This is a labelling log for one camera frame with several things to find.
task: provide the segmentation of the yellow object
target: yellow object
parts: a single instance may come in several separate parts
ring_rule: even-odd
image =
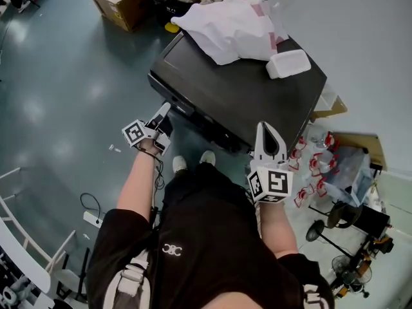
[[[180,27],[179,27],[178,25],[176,25],[176,24],[172,24],[172,23],[168,22],[168,23],[165,25],[165,30],[166,30],[166,31],[169,31],[169,32],[171,32],[171,33],[177,33],[177,31],[180,30]]]
[[[374,243],[374,244],[383,244],[383,243],[385,243],[385,242],[388,241],[388,240],[389,240],[389,237],[385,237],[385,238],[382,239],[381,241],[374,240],[373,243]]]

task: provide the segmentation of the black cable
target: black cable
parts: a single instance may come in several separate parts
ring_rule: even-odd
[[[87,207],[87,206],[83,203],[83,196],[90,196],[90,197],[92,197],[92,198],[95,200],[95,202],[97,203],[98,209],[93,208],[93,207]],[[98,200],[96,199],[96,197],[94,197],[94,195],[92,195],[91,193],[88,193],[88,192],[82,193],[82,194],[80,195],[80,202],[81,202],[82,206],[83,206],[85,209],[88,209],[89,211],[96,211],[96,212],[98,212],[97,221],[100,219],[100,214],[106,214],[105,212],[102,212],[102,208],[100,207],[100,203],[98,202]]]
[[[319,239],[317,239],[317,241],[318,241],[319,243],[322,243],[322,244],[329,244],[329,243],[327,243],[327,242],[325,242],[325,241],[321,241],[321,240],[319,240]],[[307,241],[306,243],[304,243],[303,245],[301,245],[301,246],[297,249],[297,251],[300,251],[302,247],[304,247],[306,244],[309,244],[309,243],[311,243],[311,241]],[[353,255],[353,253],[352,253],[350,250],[348,250],[346,247],[342,247],[342,246],[340,246],[340,245],[338,245],[338,247],[343,248],[344,250],[347,250],[351,255]]]
[[[153,153],[150,153],[149,151],[146,151],[145,149],[141,149],[139,147],[136,147],[136,149],[138,149],[140,152],[143,152],[143,153],[153,157],[159,163],[159,165],[156,166],[157,177],[154,180],[154,194],[153,194],[153,196],[156,196],[157,190],[162,190],[165,187],[165,180],[164,180],[163,175],[162,175],[162,173],[163,173],[163,162],[159,158],[157,158]]]
[[[11,16],[11,18],[10,18],[8,24],[7,24],[7,27],[6,27],[5,34],[3,35],[3,38],[1,39],[0,50],[3,49],[3,43],[4,43],[5,39],[6,39],[6,34],[7,34],[7,31],[8,31],[8,28],[10,27],[11,22],[13,21],[13,18],[14,18],[14,13],[13,13],[13,15]]]
[[[321,241],[319,239],[317,239],[317,241],[321,242],[322,244],[329,244],[329,243],[327,243],[325,241]],[[338,247],[343,248],[344,250],[347,250],[351,255],[353,255],[353,253],[350,250],[348,250],[346,247],[343,247],[343,246],[340,246],[340,245],[338,245]]]
[[[247,200],[255,206],[255,202],[252,198],[252,193],[250,192],[250,190],[246,189],[245,187],[242,187],[240,184],[236,184],[236,183],[233,183],[233,184],[237,185],[240,189],[242,189],[242,191],[245,192]]]

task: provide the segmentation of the shoe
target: shoe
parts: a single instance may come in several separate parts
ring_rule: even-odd
[[[212,164],[213,166],[216,165],[216,156],[213,151],[207,150],[205,151],[201,158],[200,158],[200,163],[202,162],[207,162],[208,164]]]
[[[28,7],[28,5],[30,4],[29,0],[26,0],[25,2],[23,2],[21,4],[21,7],[19,9],[17,9],[17,11],[19,12],[19,14],[24,12],[24,9],[26,9]]]
[[[176,174],[178,171],[182,169],[187,169],[186,160],[183,156],[175,156],[173,158],[173,172]]]

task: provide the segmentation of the backpack strap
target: backpack strap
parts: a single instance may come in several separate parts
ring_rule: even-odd
[[[139,255],[134,257],[123,270],[116,273],[106,290],[103,309],[113,309],[116,295],[119,292],[135,297],[139,288],[141,288],[142,291],[140,294],[139,308],[149,308],[150,284],[149,280],[144,276],[149,265],[147,256],[147,250],[143,250]]]

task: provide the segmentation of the hand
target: hand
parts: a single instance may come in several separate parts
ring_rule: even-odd
[[[151,153],[155,156],[160,152],[160,150],[155,147],[155,141],[151,140],[150,138],[145,138],[144,140],[142,140],[140,143],[140,148],[145,149],[148,153]]]

